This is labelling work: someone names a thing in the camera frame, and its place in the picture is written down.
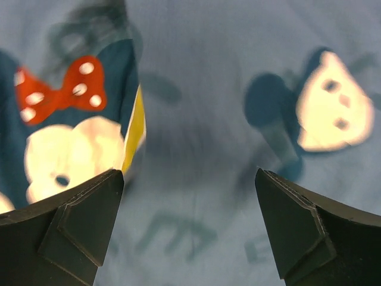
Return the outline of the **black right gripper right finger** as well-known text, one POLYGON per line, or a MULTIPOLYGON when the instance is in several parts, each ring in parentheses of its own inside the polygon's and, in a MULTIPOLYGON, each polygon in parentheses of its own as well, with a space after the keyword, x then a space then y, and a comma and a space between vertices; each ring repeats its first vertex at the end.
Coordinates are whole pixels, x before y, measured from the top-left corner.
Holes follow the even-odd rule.
POLYGON ((258 169, 255 188, 286 285, 380 285, 380 216, 268 170, 258 169))

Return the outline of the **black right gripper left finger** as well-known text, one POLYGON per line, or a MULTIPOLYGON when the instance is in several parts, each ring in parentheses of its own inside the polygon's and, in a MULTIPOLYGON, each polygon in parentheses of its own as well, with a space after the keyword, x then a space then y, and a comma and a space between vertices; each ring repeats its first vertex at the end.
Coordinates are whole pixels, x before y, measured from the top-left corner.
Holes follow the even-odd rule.
POLYGON ((92 285, 105 260, 124 188, 108 170, 1 215, 1 285, 92 285))

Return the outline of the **cream pillow with yellow edge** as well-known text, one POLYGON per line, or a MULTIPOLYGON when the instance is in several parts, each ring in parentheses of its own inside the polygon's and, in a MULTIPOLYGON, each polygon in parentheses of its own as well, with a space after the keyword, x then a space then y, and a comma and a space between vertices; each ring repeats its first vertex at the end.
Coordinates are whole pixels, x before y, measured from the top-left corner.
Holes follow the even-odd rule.
POLYGON ((133 158, 146 140, 146 118, 140 85, 136 91, 135 101, 130 116, 130 122, 124 139, 124 161, 122 172, 124 174, 130 169, 133 158))

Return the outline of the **blue cartoon print pillowcase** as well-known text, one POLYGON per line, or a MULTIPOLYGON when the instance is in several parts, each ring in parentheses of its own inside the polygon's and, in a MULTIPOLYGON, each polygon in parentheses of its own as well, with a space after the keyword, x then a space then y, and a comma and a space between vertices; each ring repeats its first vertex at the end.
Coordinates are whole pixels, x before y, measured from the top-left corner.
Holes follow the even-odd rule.
POLYGON ((92 285, 286 285, 258 169, 380 216, 380 2, 2 1, 1 215, 111 169, 92 285))

